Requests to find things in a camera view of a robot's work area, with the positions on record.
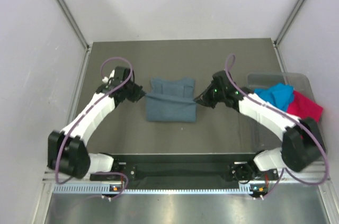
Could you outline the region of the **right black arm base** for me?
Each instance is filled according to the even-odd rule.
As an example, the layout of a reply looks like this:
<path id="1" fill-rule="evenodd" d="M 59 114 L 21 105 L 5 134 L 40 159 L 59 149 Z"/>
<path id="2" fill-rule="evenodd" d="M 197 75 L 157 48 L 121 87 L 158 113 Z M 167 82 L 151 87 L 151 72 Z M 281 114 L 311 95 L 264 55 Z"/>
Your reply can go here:
<path id="1" fill-rule="evenodd" d="M 254 162 L 235 162 L 229 166 L 231 177 L 242 184 L 249 182 L 267 182 L 277 181 L 278 171 L 271 169 L 269 171 L 260 171 Z"/>

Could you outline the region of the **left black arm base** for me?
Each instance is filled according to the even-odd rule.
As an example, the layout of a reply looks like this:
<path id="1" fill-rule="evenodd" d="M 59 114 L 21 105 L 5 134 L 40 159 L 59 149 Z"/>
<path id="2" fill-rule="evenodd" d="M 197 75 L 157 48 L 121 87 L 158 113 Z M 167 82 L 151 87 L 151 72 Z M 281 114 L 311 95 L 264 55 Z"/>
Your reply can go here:
<path id="1" fill-rule="evenodd" d="M 91 159 L 88 175 L 90 181 L 124 181 L 125 178 L 118 173 L 125 174 L 132 181 L 136 177 L 136 165 L 120 160 L 109 154 L 98 154 Z"/>

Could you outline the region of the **grey-blue t-shirt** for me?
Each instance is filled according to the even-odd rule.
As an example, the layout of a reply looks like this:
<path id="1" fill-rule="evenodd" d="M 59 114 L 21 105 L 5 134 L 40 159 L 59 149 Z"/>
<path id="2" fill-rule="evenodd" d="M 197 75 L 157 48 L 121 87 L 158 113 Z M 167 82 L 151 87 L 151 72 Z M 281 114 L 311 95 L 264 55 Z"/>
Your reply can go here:
<path id="1" fill-rule="evenodd" d="M 151 91 L 146 94 L 146 120 L 149 122 L 187 122 L 197 120 L 194 101 L 195 80 L 152 78 Z"/>

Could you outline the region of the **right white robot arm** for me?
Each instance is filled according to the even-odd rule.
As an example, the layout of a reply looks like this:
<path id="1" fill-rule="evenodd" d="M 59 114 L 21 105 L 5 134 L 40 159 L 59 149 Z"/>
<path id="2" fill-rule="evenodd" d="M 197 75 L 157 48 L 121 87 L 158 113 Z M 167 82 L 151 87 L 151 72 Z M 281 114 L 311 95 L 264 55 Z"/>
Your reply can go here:
<path id="1" fill-rule="evenodd" d="M 210 85 L 194 100 L 210 108 L 223 103 L 280 139 L 281 147 L 259 152 L 247 166 L 248 175 L 255 180 L 271 169 L 301 172 L 326 154 L 320 129 L 313 118 L 301 119 L 279 110 L 249 88 L 239 88 L 224 71 L 213 74 Z"/>

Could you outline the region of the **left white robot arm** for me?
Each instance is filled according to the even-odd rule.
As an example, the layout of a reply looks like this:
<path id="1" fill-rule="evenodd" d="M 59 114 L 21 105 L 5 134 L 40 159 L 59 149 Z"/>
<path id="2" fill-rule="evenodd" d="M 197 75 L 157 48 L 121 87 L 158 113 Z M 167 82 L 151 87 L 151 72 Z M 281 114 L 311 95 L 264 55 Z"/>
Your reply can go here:
<path id="1" fill-rule="evenodd" d="M 56 174 L 63 173 L 82 179 L 87 175 L 102 173 L 114 180 L 120 167 L 109 154 L 91 154 L 87 144 L 94 131 L 108 114 L 125 100 L 137 102 L 145 96 L 142 86 L 135 83 L 132 69 L 118 66 L 93 94 L 88 105 L 62 130 L 48 136 L 47 166 Z"/>

